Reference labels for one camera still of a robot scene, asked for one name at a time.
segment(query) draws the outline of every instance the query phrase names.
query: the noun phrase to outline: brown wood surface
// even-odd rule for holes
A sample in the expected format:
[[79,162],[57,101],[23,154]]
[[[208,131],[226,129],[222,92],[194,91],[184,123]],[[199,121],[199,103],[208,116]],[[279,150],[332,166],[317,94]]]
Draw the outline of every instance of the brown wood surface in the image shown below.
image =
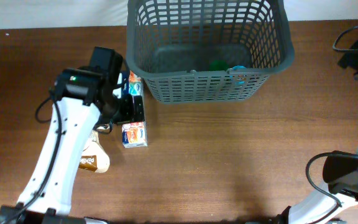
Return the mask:
[[[358,146],[358,82],[331,49],[354,25],[291,22],[294,64],[241,103],[162,105],[146,91],[149,147],[124,149],[119,127],[101,136],[111,167],[78,171],[70,215],[233,220],[273,216],[304,199],[313,155]],[[341,46],[356,39],[358,32]],[[96,45],[125,54],[126,28],[0,30],[0,206],[15,204],[44,143],[48,125],[35,121],[36,107],[56,76],[86,65]],[[312,168],[316,182],[322,164]],[[358,223],[358,206],[340,217]]]

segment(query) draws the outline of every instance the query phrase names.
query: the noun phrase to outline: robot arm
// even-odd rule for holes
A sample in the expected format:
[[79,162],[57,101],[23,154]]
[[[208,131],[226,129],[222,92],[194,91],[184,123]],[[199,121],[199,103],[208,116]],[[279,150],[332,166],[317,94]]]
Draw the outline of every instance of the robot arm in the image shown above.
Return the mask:
[[[344,161],[348,162],[347,166],[350,167],[350,162],[352,161]],[[324,174],[325,176],[329,176],[329,172],[333,169],[333,167],[340,165],[340,162],[334,164],[333,158],[331,160],[327,159],[326,164],[324,165]],[[334,182],[333,180],[327,180],[327,182],[334,182],[332,183],[332,187],[335,188],[339,184],[344,184],[343,182],[352,182],[352,184],[358,184],[358,169],[355,169],[355,172],[347,174],[346,176],[342,177],[342,180]],[[322,182],[319,187],[326,192],[332,192],[329,190],[329,184]],[[342,193],[333,194],[342,202],[342,207],[335,209],[337,203],[330,197],[314,190],[304,201],[300,202],[299,204],[293,206],[290,209],[289,216],[288,216],[288,223],[289,224],[305,224],[305,223],[327,223],[330,219],[334,218],[337,214],[341,213],[343,210],[358,205],[358,186],[357,187],[349,187],[343,186]]]
[[88,67],[69,68],[58,76],[39,160],[16,207],[1,207],[0,223],[34,219],[45,223],[48,218],[69,214],[75,175],[92,129],[133,115],[132,99],[113,95],[113,90],[122,87],[117,84],[122,63],[122,56],[114,50],[96,47]]

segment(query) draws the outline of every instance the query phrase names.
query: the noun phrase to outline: small box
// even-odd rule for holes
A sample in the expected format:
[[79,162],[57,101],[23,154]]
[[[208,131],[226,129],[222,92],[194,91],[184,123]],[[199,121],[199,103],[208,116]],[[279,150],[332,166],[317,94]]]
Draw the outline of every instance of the small box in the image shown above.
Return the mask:
[[131,94],[132,96],[143,96],[142,78],[135,75],[132,71],[129,73],[127,81],[122,89],[122,94]]
[[123,124],[122,143],[125,148],[147,146],[146,123]]

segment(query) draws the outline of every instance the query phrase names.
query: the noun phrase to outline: black cable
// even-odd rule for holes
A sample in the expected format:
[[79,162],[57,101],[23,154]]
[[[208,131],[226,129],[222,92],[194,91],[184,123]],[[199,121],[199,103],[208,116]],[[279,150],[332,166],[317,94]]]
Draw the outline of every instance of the black cable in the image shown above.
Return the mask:
[[306,178],[308,179],[308,182],[310,183],[310,185],[316,189],[318,192],[332,198],[335,202],[336,202],[336,206],[329,211],[323,218],[320,218],[317,221],[314,221],[312,223],[309,224],[315,224],[315,223],[319,223],[320,221],[326,219],[328,216],[330,216],[332,213],[334,213],[339,207],[342,207],[342,202],[335,196],[333,196],[332,194],[330,194],[329,192],[319,188],[312,180],[310,177],[310,166],[312,165],[312,163],[322,157],[328,157],[328,156],[332,156],[332,157],[342,157],[342,158],[351,158],[351,159],[358,159],[358,155],[357,154],[348,154],[348,153],[344,153],[344,152],[325,152],[325,153],[321,153],[318,154],[316,156],[314,156],[313,158],[311,158],[309,160],[309,162],[306,165]]
[[352,27],[350,29],[345,30],[344,32],[342,32],[342,34],[339,34],[338,38],[335,40],[334,45],[333,45],[333,49],[337,52],[342,52],[342,53],[353,53],[353,54],[358,54],[358,49],[339,49],[337,48],[337,44],[339,42],[339,40],[348,32],[358,29],[358,26]]
[[47,123],[47,122],[50,122],[50,119],[48,119],[48,120],[41,120],[41,119],[38,117],[38,114],[40,113],[41,108],[42,108],[46,103],[48,103],[48,101],[50,101],[50,97],[48,97],[47,99],[45,99],[45,100],[38,106],[38,108],[37,108],[36,111],[35,111],[35,119],[36,119],[39,123],[41,123],[41,124],[45,124],[45,123]]
[[60,146],[60,140],[62,139],[62,117],[61,117],[60,110],[59,110],[59,107],[58,107],[56,99],[55,99],[55,95],[53,94],[53,91],[50,90],[49,94],[50,94],[50,99],[52,100],[53,105],[55,106],[55,109],[56,109],[56,114],[57,114],[57,119],[58,119],[58,129],[57,129],[57,138],[56,138],[56,143],[55,143],[55,149],[53,150],[53,154],[50,159],[47,173],[44,177],[44,180],[42,181],[42,183],[40,185],[40,188],[34,194],[33,198],[29,202],[27,202],[26,205],[24,205],[17,213],[15,213],[11,217],[5,219],[0,224],[7,224],[10,221],[12,221],[13,219],[20,217],[23,214],[23,212],[25,212],[40,197],[40,195],[42,194],[42,191],[44,190],[45,186],[48,183],[50,174],[52,173],[53,165],[55,164],[57,152],[58,152],[59,146]]

